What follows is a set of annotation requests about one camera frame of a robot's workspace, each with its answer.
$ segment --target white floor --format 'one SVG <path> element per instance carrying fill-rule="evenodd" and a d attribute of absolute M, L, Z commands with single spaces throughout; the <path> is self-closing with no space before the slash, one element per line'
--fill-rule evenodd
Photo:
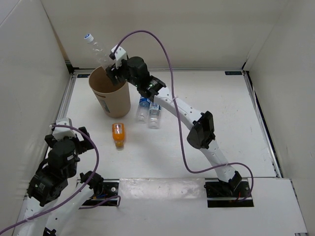
<path fill-rule="evenodd" d="M 153 75 L 170 86 L 168 72 Z M 223 71 L 175 72 L 175 93 L 194 108 L 213 113 L 217 141 L 227 159 L 252 169 L 256 177 L 254 207 L 207 208 L 203 178 L 216 177 L 215 172 L 187 172 L 176 118 L 166 110 L 162 110 L 160 130 L 135 123 L 139 94 L 132 86 L 129 90 L 130 112 L 124 118 L 112 119 L 102 110 L 88 79 L 75 82 L 67 117 L 73 126 L 85 126 L 99 148 L 97 172 L 104 178 L 121 180 L 122 203 L 119 208 L 78 211 L 63 236 L 294 236 L 306 232 L 290 181 L 274 178 L 271 156 L 243 76 L 225 76 Z M 121 151 L 112 140 L 111 124 L 115 122 L 126 127 L 127 139 Z M 188 130 L 183 129 L 186 138 Z M 185 150 L 191 169 L 210 166 L 186 141 Z M 93 169 L 94 151 L 80 158 L 78 173 Z M 243 177 L 249 177 L 245 169 L 236 168 Z"/>
<path fill-rule="evenodd" d="M 170 87 L 169 72 L 154 76 Z M 131 110 L 123 118 L 113 119 L 102 110 L 88 84 L 88 78 L 76 79 L 67 117 L 73 126 L 85 126 L 100 152 L 98 172 L 105 178 L 138 177 L 216 177 L 214 171 L 190 174 L 183 165 L 178 124 L 167 110 L 162 110 L 161 129 L 151 130 L 135 122 L 140 95 L 129 85 Z M 248 165 L 255 177 L 274 177 L 271 156 L 259 126 L 244 77 L 226 76 L 223 71 L 175 72 L 175 93 L 200 111 L 214 115 L 215 135 L 219 147 L 230 162 Z M 111 125 L 123 122 L 126 128 L 124 150 L 115 148 Z M 203 154 L 186 141 L 188 130 L 183 126 L 185 151 L 193 170 L 209 167 Z M 78 172 L 92 170 L 95 154 L 80 156 Z M 236 167 L 241 176 L 249 177 L 243 167 Z"/>

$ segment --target wall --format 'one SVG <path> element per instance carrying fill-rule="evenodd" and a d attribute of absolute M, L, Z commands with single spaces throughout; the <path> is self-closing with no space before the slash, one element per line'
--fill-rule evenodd
<path fill-rule="evenodd" d="M 16 3 L 0 2 L 0 229 L 17 220 L 69 79 L 41 2 Z"/>
<path fill-rule="evenodd" d="M 315 1 L 291 0 L 250 75 L 285 177 L 315 235 Z"/>
<path fill-rule="evenodd" d="M 174 67 L 241 68 L 257 56 L 287 0 L 42 0 L 75 67 L 95 68 L 86 33 L 111 49 L 133 30 L 150 30 Z M 166 67 L 159 45 L 133 35 L 123 47 L 149 67 Z"/>

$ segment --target purple cable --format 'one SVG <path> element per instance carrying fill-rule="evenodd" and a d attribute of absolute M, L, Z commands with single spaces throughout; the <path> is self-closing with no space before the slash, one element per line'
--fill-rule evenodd
<path fill-rule="evenodd" d="M 68 125 L 56 125 L 56 124 L 53 124 L 52 125 L 53 127 L 61 127 L 61 128 L 69 128 L 69 129 L 73 129 L 75 131 L 77 131 L 78 133 L 80 133 L 84 138 L 86 138 L 93 146 L 93 148 L 95 149 L 95 152 L 96 152 L 96 164 L 95 164 L 95 167 L 94 167 L 94 170 L 92 171 L 90 177 L 87 179 L 87 181 L 81 186 L 81 188 L 79 188 L 74 194 L 72 194 L 69 198 L 67 198 L 66 200 L 64 200 L 62 203 L 58 204 L 57 206 L 54 206 L 53 208 L 51 209 L 48 209 L 48 210 L 45 210 L 39 214 L 36 214 L 34 216 L 31 216 L 29 217 L 27 220 L 22 220 L 20 222 L 17 222 L 3 230 L 0 231 L 0 235 L 2 235 L 4 232 L 10 230 L 10 229 L 13 229 L 19 225 L 22 225 L 30 220 L 34 220 L 38 217 L 41 217 L 42 215 L 45 215 L 45 214 L 48 214 L 56 209 L 58 209 L 59 207 L 62 207 L 64 204 L 66 204 L 67 202 L 69 202 L 72 198 L 74 198 L 75 195 L 77 195 L 79 192 L 81 192 L 81 190 L 89 183 L 89 181 L 92 179 L 92 177 L 94 176 L 96 170 L 97 170 L 97 167 L 98 167 L 98 163 L 99 163 L 99 153 L 98 153 L 98 150 L 97 150 L 97 147 L 95 145 L 95 143 L 90 139 L 89 136 L 87 136 L 85 133 L 83 133 L 82 131 L 78 130 L 77 128 L 74 128 L 72 126 L 68 126 Z"/>
<path fill-rule="evenodd" d="M 243 163 L 240 163 L 240 162 L 233 162 L 233 163 L 227 163 L 227 164 L 221 164 L 221 165 L 217 165 L 217 166 L 213 166 L 213 167 L 210 167 L 210 168 L 207 168 L 207 169 L 204 169 L 204 170 L 201 170 L 201 171 L 192 171 L 188 164 L 187 164 L 187 160 L 186 160 L 186 156 L 185 156 L 185 150 L 184 150 L 184 142 L 183 142 L 183 133 L 182 133 L 182 123 L 181 123 L 181 118 L 180 118 L 180 114 L 179 114 L 179 110 L 178 110 L 178 106 L 177 106 L 177 102 L 176 102 L 176 99 L 175 99 L 175 93 L 174 93 L 174 75 L 173 75 L 173 69 L 172 69 L 172 65 L 171 65 L 171 61 L 168 57 L 168 54 L 166 52 L 166 49 L 165 47 L 163 46 L 162 42 L 158 39 L 158 37 L 156 37 L 153 33 L 147 31 L 147 30 L 136 30 L 136 31 L 133 31 L 129 34 L 127 34 L 125 37 L 123 37 L 120 42 L 117 44 L 115 50 L 114 50 L 114 53 L 116 53 L 116 51 L 118 50 L 119 46 L 122 44 L 122 42 L 128 38 L 129 36 L 135 34 L 135 33 L 147 33 L 149 35 L 151 35 L 153 38 L 155 38 L 157 40 L 157 42 L 159 43 L 159 45 L 162 47 L 162 50 L 165 54 L 165 57 L 166 57 L 166 60 L 167 60 L 167 63 L 168 63 L 168 66 L 169 66 L 169 70 L 170 70 L 170 73 L 171 73 L 171 91 L 172 91 L 172 98 L 173 98 L 173 101 L 174 101 L 174 105 L 175 105 L 175 110 L 176 110 L 176 115 L 177 115 L 177 120 L 178 120 L 178 127 L 179 127 L 179 138 L 180 138 L 180 142 L 181 142 L 181 149 L 182 149 L 182 155 L 183 155 L 183 161 L 184 161 L 184 165 L 186 167 L 186 169 L 192 173 L 192 174 L 199 174 L 199 173 L 203 173 L 203 172 L 206 172 L 206 171 L 210 171 L 210 170 L 213 170 L 215 168 L 218 168 L 218 167 L 223 167 L 223 166 L 231 166 L 231 165 L 241 165 L 241 166 L 244 166 L 245 168 L 247 168 L 251 174 L 251 179 L 252 179 L 252 186 L 250 188 L 250 191 L 248 193 L 248 195 L 243 198 L 242 200 L 238 200 L 238 201 L 244 201 L 246 198 L 248 198 L 251 193 L 252 193 L 252 189 L 253 189 L 253 185 L 254 185 L 254 177 L 253 177 L 253 174 L 252 174 L 252 171 L 250 170 L 250 168 L 243 164 Z"/>
<path fill-rule="evenodd" d="M 93 209 L 93 208 L 96 208 L 96 207 L 98 207 L 98 206 L 100 206 L 100 205 L 103 205 L 104 203 L 106 203 L 106 202 L 108 202 L 108 201 L 110 201 L 110 200 L 112 200 L 112 199 L 115 199 L 115 198 L 118 198 L 118 202 L 117 202 L 117 204 L 114 205 L 114 206 L 119 207 L 120 201 L 121 201 L 122 198 L 121 198 L 121 196 L 117 195 L 117 196 L 112 196 L 112 197 L 110 197 L 110 198 L 107 198 L 107 199 L 105 199 L 104 201 L 101 201 L 100 203 L 96 204 L 95 206 L 80 207 L 79 210 L 83 210 L 83 209 Z"/>

